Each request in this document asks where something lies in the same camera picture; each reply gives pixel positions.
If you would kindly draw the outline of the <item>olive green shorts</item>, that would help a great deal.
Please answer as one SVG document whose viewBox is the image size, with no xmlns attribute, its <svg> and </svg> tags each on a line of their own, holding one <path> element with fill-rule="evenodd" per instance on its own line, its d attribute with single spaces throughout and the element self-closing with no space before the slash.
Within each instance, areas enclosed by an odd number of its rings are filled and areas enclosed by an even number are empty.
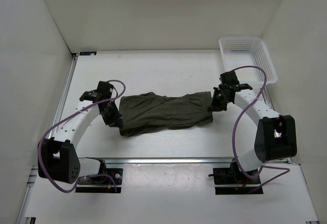
<svg viewBox="0 0 327 224">
<path fill-rule="evenodd" d="M 165 129 L 186 129 L 213 122 L 208 108 L 211 92 L 196 92 L 181 97 L 160 96 L 153 92 L 124 96 L 120 100 L 123 127 L 120 135 L 133 137 Z"/>
</svg>

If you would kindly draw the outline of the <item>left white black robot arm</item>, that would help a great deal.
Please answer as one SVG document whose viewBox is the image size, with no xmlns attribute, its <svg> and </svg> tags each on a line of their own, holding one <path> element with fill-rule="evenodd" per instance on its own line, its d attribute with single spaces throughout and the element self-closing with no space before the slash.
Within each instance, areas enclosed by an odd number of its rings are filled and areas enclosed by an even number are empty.
<svg viewBox="0 0 327 224">
<path fill-rule="evenodd" d="M 48 179 L 56 188 L 58 182 L 76 184 L 80 178 L 92 179 L 102 183 L 107 178 L 107 170 L 102 159 L 80 158 L 77 155 L 78 144 L 97 117 L 105 125 L 122 128 L 123 121 L 116 99 L 122 96 L 116 93 L 114 80 L 99 81 L 96 89 L 85 91 L 79 98 L 75 112 L 52 126 L 56 132 L 49 136 L 51 129 L 38 143 L 38 175 Z"/>
</svg>

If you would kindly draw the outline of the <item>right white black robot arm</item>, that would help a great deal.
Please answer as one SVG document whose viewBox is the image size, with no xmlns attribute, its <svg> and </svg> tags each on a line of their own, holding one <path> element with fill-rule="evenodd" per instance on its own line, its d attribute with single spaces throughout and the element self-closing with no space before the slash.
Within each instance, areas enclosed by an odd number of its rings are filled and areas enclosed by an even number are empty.
<svg viewBox="0 0 327 224">
<path fill-rule="evenodd" d="M 256 179 L 269 162 L 291 158 L 297 154 L 295 120 L 281 115 L 259 99 L 247 83 L 240 83 L 235 71 L 221 74 L 220 85 L 214 87 L 208 111 L 226 111 L 229 103 L 241 108 L 257 126 L 253 149 L 242 156 L 234 156 L 229 176 L 235 183 L 246 178 Z"/>
</svg>

